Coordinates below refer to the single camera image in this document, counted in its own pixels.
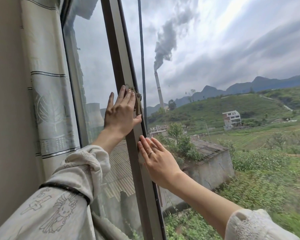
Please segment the smoke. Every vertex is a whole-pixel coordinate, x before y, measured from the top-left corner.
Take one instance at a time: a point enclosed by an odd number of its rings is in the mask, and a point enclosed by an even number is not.
[[[192,10],[188,4],[184,10],[177,10],[176,16],[167,20],[162,26],[162,31],[158,32],[158,41],[156,42],[154,50],[154,71],[161,67],[164,60],[171,61],[172,49],[177,49],[177,34],[181,31],[180,29],[187,26],[195,16],[195,11]]]

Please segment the sleeve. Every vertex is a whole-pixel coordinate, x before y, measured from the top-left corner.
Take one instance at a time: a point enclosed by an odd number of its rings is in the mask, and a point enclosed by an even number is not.
[[[98,194],[109,170],[109,155],[99,146],[70,154],[0,227],[0,240],[78,239],[87,204]]]
[[[300,240],[275,224],[265,210],[241,209],[228,220],[224,240]]]

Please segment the window latch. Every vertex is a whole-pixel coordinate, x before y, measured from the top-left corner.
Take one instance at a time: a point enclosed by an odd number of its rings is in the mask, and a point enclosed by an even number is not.
[[[136,103],[134,105],[134,111],[136,112],[136,115],[142,114],[142,105],[141,105],[141,100],[142,96],[139,92],[137,92],[134,87],[130,87],[129,85],[126,85],[126,87],[130,88],[131,91],[133,91],[136,94]]]

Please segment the white curtain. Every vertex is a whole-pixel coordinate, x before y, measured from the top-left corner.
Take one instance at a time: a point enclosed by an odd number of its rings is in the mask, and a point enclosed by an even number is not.
[[[80,148],[59,0],[21,0],[21,27],[41,181]],[[82,238],[95,239],[90,208]]]

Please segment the sky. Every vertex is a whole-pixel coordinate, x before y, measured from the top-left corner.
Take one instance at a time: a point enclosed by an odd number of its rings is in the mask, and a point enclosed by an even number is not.
[[[143,93],[138,2],[121,1]],[[141,0],[141,8],[147,106],[159,103],[155,61],[165,103],[206,85],[300,74],[300,0]],[[87,103],[105,108],[116,86],[100,0],[74,30]]]

